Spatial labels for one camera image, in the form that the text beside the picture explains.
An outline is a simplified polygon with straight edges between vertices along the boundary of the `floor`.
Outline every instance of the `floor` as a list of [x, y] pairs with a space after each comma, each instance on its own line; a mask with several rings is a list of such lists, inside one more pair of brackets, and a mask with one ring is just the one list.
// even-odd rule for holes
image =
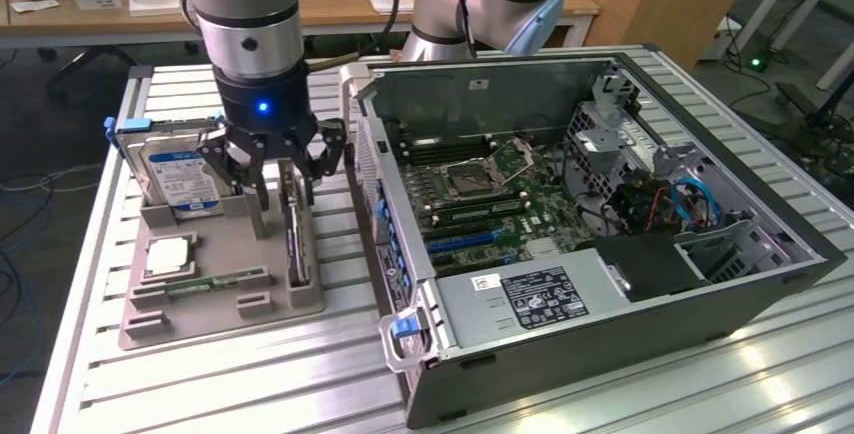
[[[737, 0], [732, 15], [747, 19], [760, 0]], [[796, 0], [781, 0], [760, 32], [773, 30], [776, 23]], [[812, 84], [829, 67], [836, 56], [854, 39], [854, 26], [815, 11], [787, 46], [787, 66], [773, 65], [761, 77], [769, 82], [788, 81], [799, 85], [819, 102], [825, 93]], [[745, 53], [763, 45], [761, 36], [747, 46]], [[317, 39], [314, 49], [325, 55], [337, 55], [350, 46], [340, 39]], [[180, 65], [206, 61], [204, 54], [188, 55], [181, 44], [133, 46], [126, 49], [141, 64]], [[19, 182], [31, 182], [33, 174], [43, 174], [69, 166], [97, 163], [106, 151], [102, 137], [102, 119], [116, 114], [124, 88], [125, 68], [112, 59], [99, 59], [83, 73], [69, 80], [65, 91], [67, 105], [57, 107], [43, 98], [42, 84], [51, 72], [66, 62], [77, 49], [58, 50], [55, 62], [42, 63], [31, 50], [17, 53], [14, 61], [0, 68], [0, 182], [30, 176]], [[0, 59], [11, 53], [0, 52]], [[755, 92], [757, 82], [732, 74], [716, 63], [701, 63], [695, 77], [729, 102]], [[756, 96], [739, 108], [768, 120], [779, 118], [780, 108], [773, 94]], [[851, 116], [854, 92], [844, 98], [839, 114]], [[63, 177], [59, 188], [97, 181], [97, 170]], [[35, 190], [23, 199], [39, 202], [46, 193]], [[51, 220], [42, 235], [11, 254], [22, 278], [34, 292], [38, 317], [42, 324], [43, 348], [26, 366], [22, 375], [0, 385], [0, 432], [26, 432], [31, 420], [43, 369], [61, 319], [79, 244], [87, 222], [94, 190], [61, 193], [50, 200]], [[0, 197], [0, 233], [5, 233], [31, 212]], [[0, 298], [0, 319], [5, 316], [10, 297]], [[7, 325], [0, 329], [0, 379], [19, 365], [30, 354], [34, 342], [33, 316], [22, 305]]]

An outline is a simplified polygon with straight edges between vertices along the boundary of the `metal slotted surface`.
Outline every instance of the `metal slotted surface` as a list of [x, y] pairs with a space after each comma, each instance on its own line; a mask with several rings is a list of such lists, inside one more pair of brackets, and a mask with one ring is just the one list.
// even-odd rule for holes
[[[663, 57], [639, 47], [624, 49], [780, 196], [849, 253], [851, 212]], [[309, 80], [317, 116], [336, 116], [337, 75], [313, 75]], [[146, 110], [145, 115], [154, 119], [197, 116], [217, 109], [209, 66], [160, 68], [150, 83], [142, 81], [140, 86], [137, 113]], [[640, 115], [668, 142], [685, 140], [679, 126], [652, 107]], [[101, 190], [108, 190], [114, 202], [105, 204], [110, 208], [103, 226], [93, 216], [89, 228], [103, 232], [102, 249], [91, 254], [99, 256], [97, 269], [90, 273], [78, 269], [78, 276], [91, 276], [89, 288], [78, 294], [87, 309], [79, 317], [66, 314], [62, 320], [59, 337], [70, 332], [75, 349], [65, 364], [54, 353], [45, 381], [45, 386], [59, 386], [62, 401], [51, 404], [45, 399], [53, 392], [53, 387], [45, 387], [33, 430], [406, 432], [396, 378], [382, 362], [374, 298], [342, 174], [324, 182], [313, 208], [325, 311], [129, 352], [117, 347], [116, 329], [140, 207], [138, 187], [126, 168]], [[854, 261], [848, 260], [819, 284], [780, 301], [727, 339], [418, 432], [759, 434], [805, 428], [815, 433], [849, 432], [852, 325]]]

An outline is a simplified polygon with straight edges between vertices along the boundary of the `circuit board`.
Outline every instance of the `circuit board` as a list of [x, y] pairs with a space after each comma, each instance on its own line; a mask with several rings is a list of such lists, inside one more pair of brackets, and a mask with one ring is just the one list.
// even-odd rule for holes
[[438, 276], [571, 252], [593, 237], [547, 149], [518, 138], [497, 146], [484, 157], [401, 166]]

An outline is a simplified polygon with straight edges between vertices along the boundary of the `blue pcie slot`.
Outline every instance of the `blue pcie slot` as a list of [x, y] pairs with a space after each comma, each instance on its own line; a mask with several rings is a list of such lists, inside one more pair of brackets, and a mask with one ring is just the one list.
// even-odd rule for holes
[[442, 252], [465, 249], [468, 247], [477, 247], [492, 244], [501, 237], [502, 233], [504, 229], [497, 229], [494, 231], [484, 232], [482, 234], [474, 234], [452, 241], [433, 242], [432, 244], [426, 245], [426, 253], [438, 254]]

